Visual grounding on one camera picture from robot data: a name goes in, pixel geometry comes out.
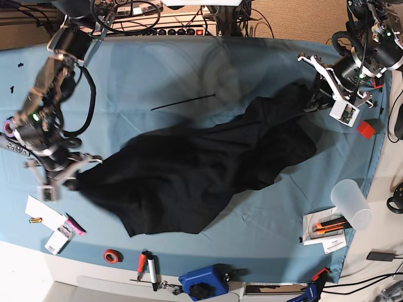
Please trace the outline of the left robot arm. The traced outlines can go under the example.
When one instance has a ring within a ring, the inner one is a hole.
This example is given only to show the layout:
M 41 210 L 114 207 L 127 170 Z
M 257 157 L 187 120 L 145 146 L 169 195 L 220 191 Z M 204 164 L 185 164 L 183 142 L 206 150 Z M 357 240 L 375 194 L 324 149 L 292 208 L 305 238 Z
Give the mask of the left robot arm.
M 388 70 L 402 70 L 402 1 L 347 1 L 346 6 L 346 29 L 331 37 L 341 58 L 332 65 L 316 55 L 297 58 L 317 72 L 308 111 L 331 108 L 337 101 L 372 104 L 361 88 Z

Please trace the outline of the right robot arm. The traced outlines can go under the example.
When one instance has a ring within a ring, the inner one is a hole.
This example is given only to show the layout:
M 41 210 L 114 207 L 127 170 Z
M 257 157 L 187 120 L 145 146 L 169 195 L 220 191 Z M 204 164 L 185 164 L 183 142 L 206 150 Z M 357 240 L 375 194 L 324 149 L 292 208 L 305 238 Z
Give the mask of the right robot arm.
M 8 118 L 1 130 L 1 148 L 27 157 L 26 167 L 44 169 L 38 176 L 40 189 L 60 186 L 75 189 L 79 170 L 100 163 L 98 155 L 82 154 L 80 135 L 89 127 L 96 104 L 96 86 L 88 64 L 110 30 L 115 18 L 115 1 L 56 1 L 65 20 L 47 45 L 50 56 L 40 69 L 21 109 Z M 62 103 L 74 93 L 80 73 L 90 88 L 89 110 L 82 127 L 64 128 Z

